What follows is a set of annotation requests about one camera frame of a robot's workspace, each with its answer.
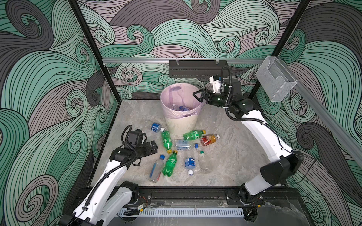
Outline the clear bottle blue red insert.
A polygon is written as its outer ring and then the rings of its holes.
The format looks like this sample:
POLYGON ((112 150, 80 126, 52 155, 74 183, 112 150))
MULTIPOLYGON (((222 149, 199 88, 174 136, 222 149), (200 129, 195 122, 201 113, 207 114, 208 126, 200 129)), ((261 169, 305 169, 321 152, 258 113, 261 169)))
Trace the clear bottle blue red insert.
POLYGON ((150 175, 149 175, 149 180, 151 182, 158 182, 161 172, 164 168, 164 164, 165 164, 165 156, 164 155, 160 155, 160 157, 154 162, 153 167, 151 169, 150 175))

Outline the clear bottle green cap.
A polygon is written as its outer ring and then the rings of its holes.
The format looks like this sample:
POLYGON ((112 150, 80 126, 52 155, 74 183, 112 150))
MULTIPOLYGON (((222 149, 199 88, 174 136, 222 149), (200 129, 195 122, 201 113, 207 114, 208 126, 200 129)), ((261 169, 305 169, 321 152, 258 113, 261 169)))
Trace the clear bottle green cap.
POLYGON ((205 174, 208 174, 211 172, 211 163, 204 151, 199 152, 199 164, 200 164, 201 170, 205 174))

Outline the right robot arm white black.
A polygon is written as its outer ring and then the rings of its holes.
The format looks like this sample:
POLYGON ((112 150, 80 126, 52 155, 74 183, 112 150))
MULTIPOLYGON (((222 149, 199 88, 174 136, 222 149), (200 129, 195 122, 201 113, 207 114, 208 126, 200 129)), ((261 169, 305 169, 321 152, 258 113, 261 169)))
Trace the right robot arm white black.
POLYGON ((192 93, 199 102, 225 109, 229 119, 242 122, 265 151, 270 163, 247 181, 242 190, 245 196, 255 196, 293 176, 299 169, 304 155, 285 144, 266 122, 252 100, 230 93, 215 94, 208 89, 192 93))

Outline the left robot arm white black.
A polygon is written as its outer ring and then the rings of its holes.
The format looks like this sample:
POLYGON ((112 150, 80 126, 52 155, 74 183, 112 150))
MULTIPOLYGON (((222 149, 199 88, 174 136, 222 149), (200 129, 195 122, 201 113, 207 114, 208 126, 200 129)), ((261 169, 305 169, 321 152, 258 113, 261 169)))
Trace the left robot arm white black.
POLYGON ((103 176, 97 181, 85 199, 72 214, 63 215, 60 226, 107 226, 117 213, 127 204, 134 204, 138 200, 138 185, 126 181, 114 195, 120 178, 137 159, 157 154, 158 146, 155 141, 141 144, 137 147, 115 149, 103 176))

